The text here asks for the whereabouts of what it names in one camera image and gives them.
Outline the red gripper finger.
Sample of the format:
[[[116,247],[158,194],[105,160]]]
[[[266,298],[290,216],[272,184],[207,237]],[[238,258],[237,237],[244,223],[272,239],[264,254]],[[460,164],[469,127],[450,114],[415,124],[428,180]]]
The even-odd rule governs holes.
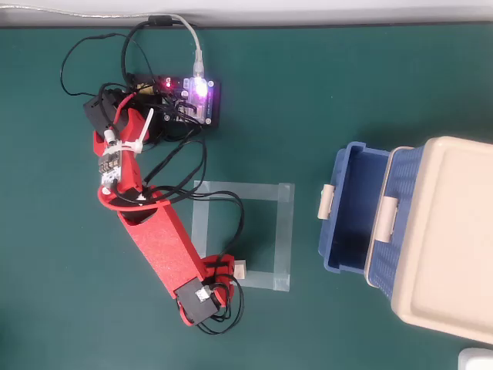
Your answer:
[[[221,307],[226,307],[234,296],[233,275],[217,274],[214,292]]]
[[[230,254],[211,255],[202,259],[206,275],[234,274],[235,259]]]

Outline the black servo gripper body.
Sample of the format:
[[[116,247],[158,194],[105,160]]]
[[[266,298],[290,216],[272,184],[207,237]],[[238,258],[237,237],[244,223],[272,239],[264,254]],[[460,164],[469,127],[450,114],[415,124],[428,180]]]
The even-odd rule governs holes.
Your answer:
[[[213,279],[192,279],[175,291],[179,314],[187,326],[196,326],[217,314],[223,306]]]

